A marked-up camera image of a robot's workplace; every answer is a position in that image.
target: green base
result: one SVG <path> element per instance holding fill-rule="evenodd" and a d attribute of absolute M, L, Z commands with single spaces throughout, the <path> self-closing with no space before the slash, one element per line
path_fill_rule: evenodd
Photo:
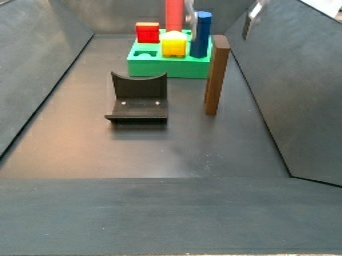
<path fill-rule="evenodd" d="M 187 34 L 187 55 L 184 58 L 165 58 L 161 55 L 161 44 L 140 44 L 135 40 L 131 52 L 127 57 L 129 76 L 157 76 L 167 72 L 168 77 L 177 78 L 207 78 L 211 48 L 209 40 L 208 54 L 204 58 L 193 58 L 188 56 L 191 31 L 183 30 Z"/>

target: blue cylinder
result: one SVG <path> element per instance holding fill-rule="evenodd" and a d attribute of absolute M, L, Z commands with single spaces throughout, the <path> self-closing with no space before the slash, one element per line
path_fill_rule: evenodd
<path fill-rule="evenodd" d="M 195 58 L 207 57 L 209 28 L 212 14 L 209 12 L 197 12 L 196 38 L 191 41 L 189 56 Z"/>

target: gray wall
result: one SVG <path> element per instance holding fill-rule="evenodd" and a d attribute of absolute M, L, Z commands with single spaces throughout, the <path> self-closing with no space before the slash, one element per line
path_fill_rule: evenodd
<path fill-rule="evenodd" d="M 298 0 L 272 0 L 232 52 L 295 177 L 342 185 L 342 24 Z"/>
<path fill-rule="evenodd" d="M 90 37 L 58 0 L 0 6 L 0 156 Z"/>
<path fill-rule="evenodd" d="M 164 24 L 163 0 L 61 0 L 98 34 L 135 32 L 137 21 Z M 195 9 L 212 12 L 212 33 L 223 33 L 253 0 L 195 0 Z"/>

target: wooden stick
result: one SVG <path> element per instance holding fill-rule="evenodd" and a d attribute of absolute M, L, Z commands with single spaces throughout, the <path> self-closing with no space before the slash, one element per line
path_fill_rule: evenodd
<path fill-rule="evenodd" d="M 212 56 L 204 95 L 205 114 L 212 116 L 216 115 L 217 111 L 219 97 L 228 62 L 229 50 L 231 48 L 225 36 L 213 35 Z"/>

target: red cylinder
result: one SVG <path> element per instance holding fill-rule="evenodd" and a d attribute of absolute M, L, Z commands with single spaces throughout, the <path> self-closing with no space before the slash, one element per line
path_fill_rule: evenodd
<path fill-rule="evenodd" d="M 165 0 L 165 31 L 181 32 L 184 0 Z"/>

